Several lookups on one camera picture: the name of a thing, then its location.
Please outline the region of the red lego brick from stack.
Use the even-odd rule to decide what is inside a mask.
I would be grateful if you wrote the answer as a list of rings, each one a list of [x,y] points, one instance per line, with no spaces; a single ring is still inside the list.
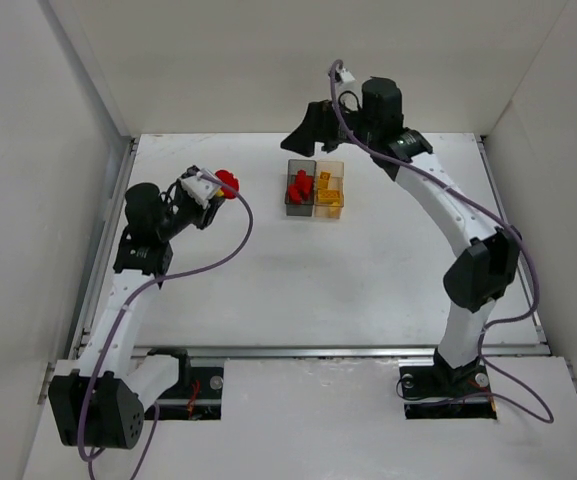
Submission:
[[[311,177],[305,170],[299,170],[295,176],[295,183],[303,183],[311,180]]]

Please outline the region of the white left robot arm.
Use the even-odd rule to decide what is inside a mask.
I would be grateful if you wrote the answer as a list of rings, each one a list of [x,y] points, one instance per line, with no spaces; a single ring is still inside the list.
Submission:
[[[126,226],[113,265],[105,309],[72,371],[55,375],[48,396],[66,446],[131,449],[146,412],[178,382],[181,356],[131,357],[149,303],[172,261],[172,239],[189,226],[210,225],[225,198],[220,187],[192,176],[167,191],[139,183],[125,194]]]

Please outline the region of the yellow lego brick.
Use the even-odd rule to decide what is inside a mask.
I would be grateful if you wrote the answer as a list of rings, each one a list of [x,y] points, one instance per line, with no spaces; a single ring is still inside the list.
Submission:
[[[327,190],[329,188],[331,179],[331,173],[327,171],[322,171],[317,179],[317,188]]]
[[[342,206],[343,195],[340,190],[318,189],[315,202],[317,205]]]

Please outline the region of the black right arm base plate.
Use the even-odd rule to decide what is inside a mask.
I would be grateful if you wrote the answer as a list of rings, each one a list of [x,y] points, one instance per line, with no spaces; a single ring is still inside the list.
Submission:
[[[439,365],[402,365],[397,395],[407,420],[496,420],[486,367],[475,363],[450,377]]]

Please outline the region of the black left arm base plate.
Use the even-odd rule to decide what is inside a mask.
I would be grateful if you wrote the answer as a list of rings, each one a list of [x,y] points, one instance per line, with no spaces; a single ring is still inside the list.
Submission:
[[[145,418],[161,421],[203,421],[221,418],[224,369],[195,366],[189,360],[150,356],[126,378],[141,402]]]

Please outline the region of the red yellow lego stack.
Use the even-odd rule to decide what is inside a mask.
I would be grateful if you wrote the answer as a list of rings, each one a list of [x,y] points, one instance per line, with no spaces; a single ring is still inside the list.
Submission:
[[[215,176],[224,184],[219,189],[218,196],[227,200],[235,199],[240,189],[237,177],[232,172],[224,169],[217,170]]]

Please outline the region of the red curved lego brick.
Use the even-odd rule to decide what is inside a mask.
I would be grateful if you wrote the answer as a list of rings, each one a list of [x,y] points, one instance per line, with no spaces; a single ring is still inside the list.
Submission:
[[[299,183],[299,191],[304,199],[308,199],[313,191],[313,181],[310,178]]]

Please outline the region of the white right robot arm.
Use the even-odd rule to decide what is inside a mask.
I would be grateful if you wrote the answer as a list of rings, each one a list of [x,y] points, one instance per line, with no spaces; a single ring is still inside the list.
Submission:
[[[405,127],[402,92],[395,81],[372,77],[355,92],[351,75],[334,74],[330,99],[309,103],[304,119],[281,147],[311,157],[317,144],[332,152],[343,143],[365,146],[373,162],[430,216],[455,256],[443,277],[450,308],[433,365],[408,374],[417,385],[429,376],[445,394],[476,374],[480,333],[514,280],[517,241],[461,201],[431,143]]]

